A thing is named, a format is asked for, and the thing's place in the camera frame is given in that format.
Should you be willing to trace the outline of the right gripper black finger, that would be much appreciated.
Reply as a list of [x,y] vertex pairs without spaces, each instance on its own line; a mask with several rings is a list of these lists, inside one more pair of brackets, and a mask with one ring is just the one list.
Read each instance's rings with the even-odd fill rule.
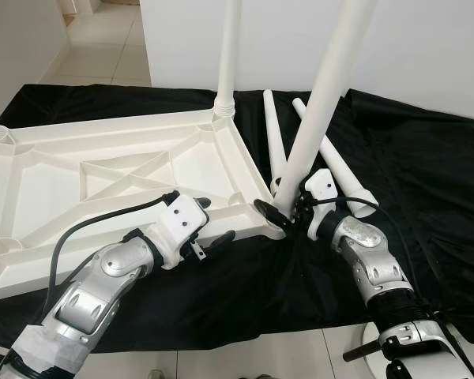
[[258,213],[265,217],[270,224],[276,225],[280,230],[287,231],[288,228],[290,228],[290,220],[288,217],[284,216],[284,214],[280,212],[280,209],[277,209],[272,203],[262,199],[255,199],[253,201],[253,207],[258,210]]

